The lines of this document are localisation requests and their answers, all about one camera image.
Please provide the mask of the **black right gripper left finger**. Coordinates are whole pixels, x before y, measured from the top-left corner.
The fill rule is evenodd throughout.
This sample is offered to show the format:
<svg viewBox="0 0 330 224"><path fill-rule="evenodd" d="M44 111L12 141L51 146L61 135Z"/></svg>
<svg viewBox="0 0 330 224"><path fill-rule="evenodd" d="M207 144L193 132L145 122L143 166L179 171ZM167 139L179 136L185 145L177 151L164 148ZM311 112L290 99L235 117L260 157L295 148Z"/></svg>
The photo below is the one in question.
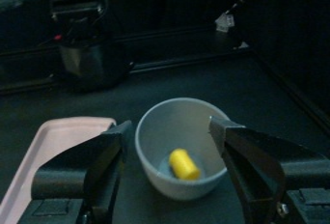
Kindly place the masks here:
<svg viewBox="0 0 330 224"><path fill-rule="evenodd" d="M29 224L111 224L131 138L129 121L111 125L40 166Z"/></svg>

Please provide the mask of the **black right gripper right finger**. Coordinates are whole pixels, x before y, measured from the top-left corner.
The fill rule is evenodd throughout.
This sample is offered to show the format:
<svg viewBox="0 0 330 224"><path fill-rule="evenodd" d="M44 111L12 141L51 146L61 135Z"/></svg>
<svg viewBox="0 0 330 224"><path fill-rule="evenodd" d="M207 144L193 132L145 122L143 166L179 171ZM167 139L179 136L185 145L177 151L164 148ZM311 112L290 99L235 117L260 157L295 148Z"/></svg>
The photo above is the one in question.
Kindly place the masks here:
<svg viewBox="0 0 330 224"><path fill-rule="evenodd" d="M330 224L330 158L230 120L210 134L235 186L246 224Z"/></svg>

